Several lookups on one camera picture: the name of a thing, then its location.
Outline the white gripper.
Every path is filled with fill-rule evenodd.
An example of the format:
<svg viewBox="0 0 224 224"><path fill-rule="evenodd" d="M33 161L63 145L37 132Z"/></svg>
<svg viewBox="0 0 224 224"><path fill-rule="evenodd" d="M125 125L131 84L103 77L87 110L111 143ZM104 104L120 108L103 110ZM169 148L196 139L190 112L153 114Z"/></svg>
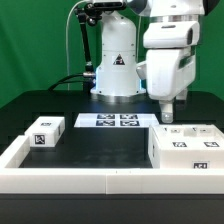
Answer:
<svg viewBox="0 0 224 224"><path fill-rule="evenodd" d="M197 21L151 23L144 34L147 91L160 101L161 120L173 122L173 102L195 79L194 47L200 37Z"/></svg>

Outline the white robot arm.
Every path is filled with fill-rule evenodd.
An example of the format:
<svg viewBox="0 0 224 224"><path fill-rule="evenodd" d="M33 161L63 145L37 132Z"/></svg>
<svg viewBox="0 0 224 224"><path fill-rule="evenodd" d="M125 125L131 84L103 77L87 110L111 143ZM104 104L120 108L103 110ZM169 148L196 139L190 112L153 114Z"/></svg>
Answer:
<svg viewBox="0 0 224 224"><path fill-rule="evenodd" d="M195 47L203 16L221 0L91 0L102 16L102 61L92 92L115 98L136 95L145 80L151 99L161 108L161 120L173 121L173 100L185 99L196 74ZM119 11L130 8L150 24L143 35L146 58L138 63L135 25Z"/></svg>

